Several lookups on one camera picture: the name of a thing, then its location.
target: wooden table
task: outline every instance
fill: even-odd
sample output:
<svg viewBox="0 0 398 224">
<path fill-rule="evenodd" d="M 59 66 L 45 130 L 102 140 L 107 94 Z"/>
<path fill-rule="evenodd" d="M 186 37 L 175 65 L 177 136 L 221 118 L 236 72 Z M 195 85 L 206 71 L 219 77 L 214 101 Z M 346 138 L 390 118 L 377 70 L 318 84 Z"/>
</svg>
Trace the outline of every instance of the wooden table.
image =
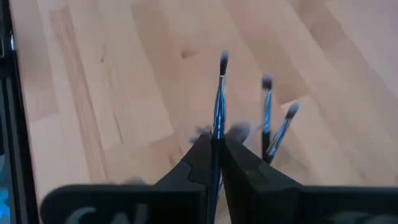
<svg viewBox="0 0 398 224">
<path fill-rule="evenodd" d="M 261 123 L 263 72 L 275 77 L 274 130 L 301 102 L 274 167 L 304 184 L 398 182 L 397 1 L 11 7 L 39 200 L 70 183 L 160 179 L 212 121 L 223 49 L 229 125 Z M 248 145 L 259 152 L 258 134 Z"/>
</svg>

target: brush ferrule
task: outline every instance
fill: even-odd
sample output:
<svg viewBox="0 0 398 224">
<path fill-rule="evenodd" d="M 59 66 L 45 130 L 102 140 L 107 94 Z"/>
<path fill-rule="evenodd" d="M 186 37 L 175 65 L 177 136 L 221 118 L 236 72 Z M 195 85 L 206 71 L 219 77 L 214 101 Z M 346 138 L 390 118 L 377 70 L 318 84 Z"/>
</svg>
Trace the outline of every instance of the brush ferrule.
<svg viewBox="0 0 398 224">
<path fill-rule="evenodd" d="M 224 93 L 224 75 L 220 75 L 218 83 L 217 97 L 214 108 L 214 120 L 213 120 L 213 139 L 224 138 L 224 127 L 225 127 L 225 93 Z"/>
<path fill-rule="evenodd" d="M 265 133 L 269 133 L 269 125 L 271 123 L 271 99 L 272 92 L 270 90 L 266 90 L 266 98 L 264 100 L 264 129 Z"/>
</svg>

